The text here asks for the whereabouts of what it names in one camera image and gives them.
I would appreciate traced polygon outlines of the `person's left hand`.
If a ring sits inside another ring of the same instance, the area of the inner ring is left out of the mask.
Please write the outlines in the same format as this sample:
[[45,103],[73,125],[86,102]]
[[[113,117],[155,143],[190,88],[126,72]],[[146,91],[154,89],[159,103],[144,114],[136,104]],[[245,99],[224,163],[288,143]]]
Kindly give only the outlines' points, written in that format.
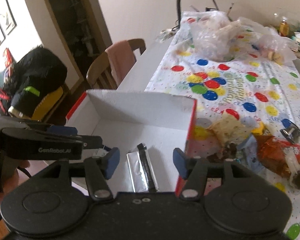
[[6,179],[2,184],[2,191],[0,192],[0,203],[2,202],[3,198],[13,191],[19,185],[19,173],[17,169],[15,169],[14,174]]

